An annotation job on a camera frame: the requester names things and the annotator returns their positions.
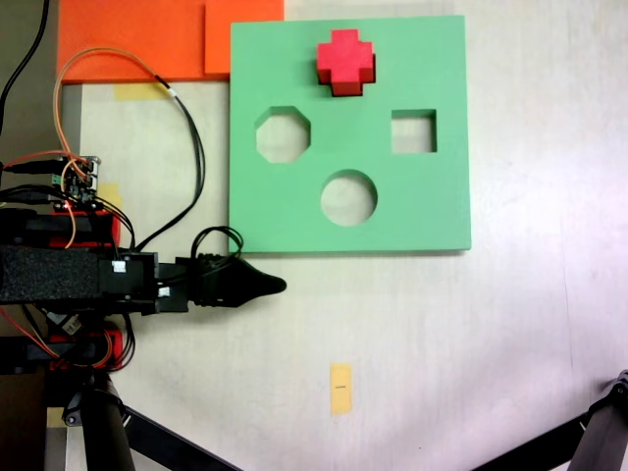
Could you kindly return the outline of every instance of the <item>circular hole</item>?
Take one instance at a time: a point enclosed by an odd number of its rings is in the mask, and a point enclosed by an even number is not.
[[[357,226],[369,219],[377,206],[377,190],[366,175],[345,170],[332,175],[323,188],[321,207],[339,226]]]

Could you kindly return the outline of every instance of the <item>octagonal hole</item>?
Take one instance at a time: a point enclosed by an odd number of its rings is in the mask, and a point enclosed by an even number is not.
[[[293,106],[275,106],[258,120],[256,140],[269,162],[295,162],[310,146],[310,122]]]
[[[366,175],[356,170],[333,174],[323,188],[321,207],[339,226],[357,226],[367,221],[377,206],[377,190]]]

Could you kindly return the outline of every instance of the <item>orange wire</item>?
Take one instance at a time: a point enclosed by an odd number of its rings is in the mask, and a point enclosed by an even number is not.
[[[23,328],[20,324],[18,324],[16,321],[13,320],[13,318],[7,313],[7,311],[5,311],[3,308],[0,307],[0,314],[2,315],[2,317],[4,317],[13,327],[15,327],[16,329],[18,329],[20,332],[22,332],[25,336],[27,336],[29,339],[31,339],[32,341],[34,341],[37,346],[39,348],[41,348],[42,350],[44,350],[46,353],[48,353],[50,356],[52,356],[53,358],[59,358],[59,355],[57,353],[55,353],[54,351],[52,351],[50,348],[48,348],[48,346],[45,343],[41,343],[39,340],[37,340],[35,337],[33,337],[29,331],[27,331],[25,328]]]
[[[58,353],[56,353],[55,351],[53,351],[51,348],[48,347],[48,345],[46,345],[43,341],[39,341],[38,339],[36,339],[29,331],[27,331],[25,328],[23,328],[20,324],[18,324],[8,313],[7,311],[5,311],[3,308],[0,307],[0,315],[2,315],[2,317],[4,317],[13,327],[15,327],[16,329],[18,329],[22,334],[24,334],[25,336],[27,336],[29,339],[31,339],[39,348],[41,348],[43,351],[45,351],[46,353],[48,353],[50,356],[52,356],[53,358],[56,359],[61,359],[61,355],[59,355]],[[105,355],[105,357],[100,360],[98,363],[94,363],[93,365],[91,365],[93,368],[98,368],[100,366],[105,365],[109,359],[111,358],[111,355],[113,354],[113,344],[111,342],[111,337],[109,336],[109,334],[107,334],[107,331],[105,331],[105,338],[107,339],[107,354]],[[66,361],[67,363],[70,363],[73,366],[78,366],[79,368],[88,368],[89,365],[78,365],[76,363],[71,363],[67,360],[63,360]]]
[[[138,56],[136,56],[130,51],[127,51],[126,49],[120,49],[118,47],[107,47],[107,46],[89,47],[87,49],[83,49],[82,51],[79,51],[74,56],[72,56],[59,71],[59,75],[57,76],[57,81],[55,82],[55,88],[52,95],[52,108],[53,108],[53,115],[54,115],[53,118],[55,122],[55,130],[57,131],[57,136],[59,137],[61,146],[68,152],[70,152],[70,144],[68,143],[68,140],[66,139],[66,136],[63,133],[63,128],[61,126],[61,99],[60,98],[61,98],[61,85],[62,85],[63,77],[76,60],[80,58],[84,58],[84,56],[93,54],[93,53],[119,54],[121,56],[125,56],[137,62],[146,72],[151,74],[153,77],[157,76],[155,71],[153,71],[153,69],[150,66],[148,66],[148,64],[146,64],[144,61],[142,61]]]
[[[64,167],[63,172],[61,173],[61,191],[64,193],[66,192],[66,172],[68,172],[68,169],[73,164],[73,162],[73,160],[70,160],[68,164]],[[72,220],[72,236],[70,237],[70,240],[68,241],[68,244],[64,247],[64,249],[70,248],[72,244],[75,243],[75,238],[77,237],[77,219],[75,218],[75,213],[72,211],[72,203],[70,201],[66,201],[66,204],[68,205],[68,214],[70,215],[70,219]]]
[[[42,150],[40,152],[31,152],[29,154],[16,157],[15,159],[10,160],[7,164],[5,164],[4,168],[6,169],[8,167],[12,167],[16,164],[19,164],[20,162],[23,162],[24,160],[30,160],[37,157],[42,157],[44,155],[67,155],[69,158],[72,157],[76,160],[81,160],[81,162],[87,162],[87,159],[73,152],[67,152],[65,150]]]

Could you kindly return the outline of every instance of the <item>wire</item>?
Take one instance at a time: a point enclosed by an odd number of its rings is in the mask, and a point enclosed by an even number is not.
[[[205,185],[205,173],[206,173],[205,150],[203,148],[203,143],[201,141],[200,134],[198,132],[198,128],[196,127],[194,119],[191,117],[191,115],[189,114],[189,111],[187,111],[187,108],[185,107],[185,105],[183,105],[183,102],[179,99],[177,94],[172,90],[172,88],[168,85],[167,82],[165,82],[161,77],[159,77],[148,64],[146,64],[144,61],[142,61],[138,56],[136,56],[132,52],[126,49],[118,48],[118,47],[97,46],[97,47],[90,47],[87,49],[83,49],[82,51],[79,51],[77,54],[72,56],[59,71],[59,75],[57,76],[57,80],[55,82],[55,88],[54,88],[54,93],[53,93],[53,113],[54,113],[53,118],[55,122],[55,130],[59,137],[59,141],[61,142],[61,146],[66,151],[71,152],[71,148],[63,132],[63,127],[61,125],[61,86],[62,86],[63,78],[66,72],[70,69],[70,67],[77,60],[91,54],[103,54],[103,53],[117,54],[117,55],[126,57],[128,59],[132,59],[133,61],[138,63],[146,72],[148,72],[151,76],[153,76],[157,81],[159,81],[161,84],[163,84],[166,87],[168,92],[173,96],[173,98],[175,99],[179,107],[181,108],[183,115],[185,116],[185,119],[189,126],[190,134],[192,137],[192,144],[194,146],[194,159],[195,159],[195,164],[196,164],[196,185],[195,185],[194,196],[192,198],[192,202],[188,206],[186,206],[180,214],[178,214],[175,218],[169,221],[165,226],[163,226],[161,229],[157,230],[152,235],[150,235],[145,240],[143,240],[136,248],[137,251],[141,251],[146,247],[146,245],[148,245],[148,243],[151,240],[161,235],[162,233],[164,233],[165,231],[173,227],[175,224],[177,224],[179,221],[181,221],[187,215],[187,213],[189,213],[189,211],[191,211],[191,209],[196,205],[196,202],[200,198],[200,195],[203,191],[203,187]]]
[[[68,157],[68,159],[70,158],[74,158],[76,160],[80,160],[81,162],[87,163],[88,160],[85,159],[84,157],[81,157],[77,154],[74,154],[72,152],[66,152],[65,150],[43,150],[40,152],[31,152],[30,154],[26,154],[26,155],[22,155],[20,157],[16,157],[15,159],[9,161],[7,164],[5,164],[4,168],[8,169],[9,167],[13,167],[16,164],[19,164],[21,162],[23,162],[24,160],[30,160],[30,159],[34,159],[37,157],[42,157],[44,155],[63,155],[64,157]],[[82,178],[85,179],[87,177],[86,173],[83,172],[81,169],[78,169],[78,175]]]
[[[64,167],[63,172],[61,173],[61,192],[62,193],[66,192],[66,172],[68,172],[68,169],[73,164],[73,162],[74,160],[72,160],[71,158],[71,160]],[[70,237],[70,240],[68,240],[68,244],[65,246],[65,248],[68,249],[72,246],[73,243],[75,243],[75,238],[77,237],[77,219],[75,218],[75,213],[72,211],[72,203],[68,201],[66,204],[68,206],[67,208],[68,214],[70,215],[70,219],[72,220],[72,236]]]
[[[70,152],[70,144],[68,143],[68,140],[66,139],[66,136],[63,132],[63,128],[61,126],[61,112],[60,112],[60,109],[61,109],[61,100],[60,100],[61,93],[60,92],[61,92],[61,85],[62,85],[63,78],[66,72],[68,71],[68,69],[78,59],[84,58],[85,56],[90,55],[90,54],[102,54],[102,53],[118,54],[121,56],[125,56],[129,59],[134,60],[136,63],[138,63],[152,77],[157,76],[155,71],[153,71],[152,68],[150,68],[150,66],[148,66],[148,64],[142,61],[138,56],[136,56],[130,51],[127,51],[126,49],[121,49],[118,47],[108,47],[108,46],[89,47],[87,49],[83,49],[82,51],[79,51],[74,56],[72,56],[59,71],[59,75],[57,75],[57,80],[55,82],[55,88],[54,88],[54,92],[52,96],[53,119],[55,122],[55,130],[57,131],[57,136],[59,137],[61,146],[68,152]]]
[[[231,240],[235,242],[237,245],[237,251],[228,255],[226,257],[222,257],[217,263],[211,264],[211,269],[206,271],[197,272],[198,267],[198,248],[200,247],[201,242],[209,236],[209,234],[213,232],[222,233],[228,236]],[[233,228],[229,226],[217,226],[212,228],[207,228],[201,231],[194,242],[192,243],[192,248],[189,253],[189,266],[188,273],[184,275],[176,275],[171,278],[164,278],[157,281],[157,285],[160,287],[171,287],[174,285],[179,285],[184,282],[190,282],[191,280],[198,280],[200,278],[208,277],[209,275],[213,275],[217,272],[225,270],[230,267],[235,259],[239,258],[242,254],[242,250],[244,249],[244,238],[242,235]]]
[[[43,33],[46,30],[46,23],[48,21],[48,9],[50,7],[50,0],[43,1],[43,9],[41,12],[41,22],[39,24],[39,30],[37,31],[37,36],[33,41],[30,49],[26,53],[25,57],[22,59],[16,70],[13,72],[7,84],[4,85],[4,89],[2,90],[2,94],[0,95],[0,135],[2,135],[2,128],[4,125],[4,108],[7,103],[7,97],[9,96],[9,92],[11,91],[11,87],[18,79],[22,71],[26,68],[26,65],[34,55],[37,47],[39,47],[39,43],[41,42],[41,38],[43,37]]]
[[[42,340],[43,334],[39,330],[39,326],[37,326],[37,323],[33,319],[32,314],[30,313],[30,311],[28,310],[25,304],[22,304],[21,307],[22,307],[22,312],[24,313],[24,317],[26,317],[26,320],[28,321],[32,329],[34,330],[35,334],[37,335],[37,338],[43,341]]]
[[[27,331],[20,324],[18,324],[2,307],[0,307],[0,315],[2,315],[2,317],[4,317],[7,320],[7,322],[9,322],[13,327],[18,329],[22,334],[24,334],[29,339],[31,339],[39,348],[41,348],[43,351],[48,353],[51,357],[58,360],[62,360],[72,366],[76,366],[79,368],[89,368],[89,367],[98,368],[100,366],[105,365],[111,358],[111,355],[113,354],[113,343],[111,342],[111,337],[105,331],[104,333],[105,339],[107,340],[107,352],[105,353],[105,356],[101,360],[99,360],[97,363],[94,363],[93,365],[80,365],[77,363],[73,363],[71,361],[68,361],[62,358],[62,356],[59,355],[59,353],[55,352],[52,348],[48,347],[48,345],[46,345],[46,342],[41,338],[41,336],[38,333],[35,333],[37,338],[34,337],[29,331]]]
[[[22,332],[22,334],[24,334],[25,336],[27,336],[29,339],[31,339],[39,348],[41,348],[43,351],[45,351],[46,353],[48,353],[50,356],[52,356],[53,358],[59,358],[59,355],[57,353],[55,353],[54,351],[52,351],[50,348],[48,348],[48,346],[39,341],[38,339],[36,339],[35,337],[32,336],[32,334],[27,331],[25,328],[23,328],[20,324],[18,324],[16,321],[13,320],[13,318],[11,316],[9,316],[9,314],[7,313],[7,311],[5,311],[3,308],[0,307],[0,315],[2,315],[2,317],[4,317],[9,324],[11,324],[13,327],[15,327],[16,329],[18,329],[20,332]]]
[[[160,78],[158,78],[158,80],[160,80],[165,86],[167,86],[168,89],[171,89],[170,86],[167,85]],[[196,202],[200,198],[200,195],[203,192],[203,188],[205,186],[205,173],[206,173],[205,149],[203,148],[203,143],[201,141],[200,134],[198,132],[198,129],[196,128],[194,119],[191,117],[185,105],[183,105],[179,97],[176,95],[175,95],[175,100],[177,101],[177,103],[179,104],[180,108],[183,111],[183,114],[185,115],[185,119],[187,120],[187,124],[189,126],[189,130],[192,136],[192,143],[194,145],[194,157],[195,157],[195,162],[196,162],[196,187],[194,191],[194,196],[192,198],[191,203],[187,207],[185,207],[185,209],[183,209],[182,212],[179,213],[179,215],[173,218],[164,227],[155,231],[152,235],[150,235],[145,240],[143,240],[137,246],[137,251],[143,250],[146,247],[146,245],[148,245],[148,243],[150,243],[154,238],[161,235],[162,233],[164,233],[165,231],[173,227],[175,224],[177,224],[180,220],[182,220],[187,215],[187,213],[189,213],[192,210],[192,208],[196,205]]]

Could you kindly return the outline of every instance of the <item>square hole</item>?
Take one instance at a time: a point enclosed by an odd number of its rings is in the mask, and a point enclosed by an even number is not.
[[[436,110],[395,110],[392,112],[392,153],[436,152]]]

